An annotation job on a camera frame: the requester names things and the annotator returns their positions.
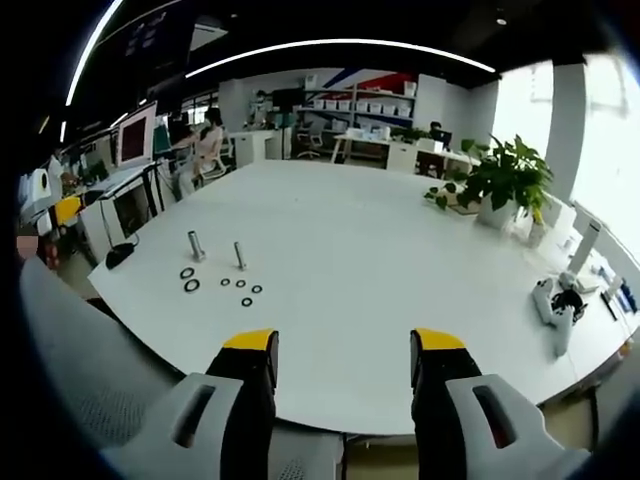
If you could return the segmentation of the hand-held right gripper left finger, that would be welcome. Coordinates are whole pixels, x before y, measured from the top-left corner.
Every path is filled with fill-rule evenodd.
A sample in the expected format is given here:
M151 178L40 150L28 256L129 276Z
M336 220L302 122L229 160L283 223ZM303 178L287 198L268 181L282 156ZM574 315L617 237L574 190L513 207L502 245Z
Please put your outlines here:
M122 479L265 479L275 421L279 336L227 340L146 414L140 431L102 456Z

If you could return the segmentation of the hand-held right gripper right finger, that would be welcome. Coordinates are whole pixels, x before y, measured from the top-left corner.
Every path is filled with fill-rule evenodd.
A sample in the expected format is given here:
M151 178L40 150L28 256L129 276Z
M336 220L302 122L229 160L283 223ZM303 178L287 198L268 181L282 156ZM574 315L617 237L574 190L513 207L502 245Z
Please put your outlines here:
M546 430L540 409L484 375L457 337L410 334L411 417L422 479L567 479L587 460Z

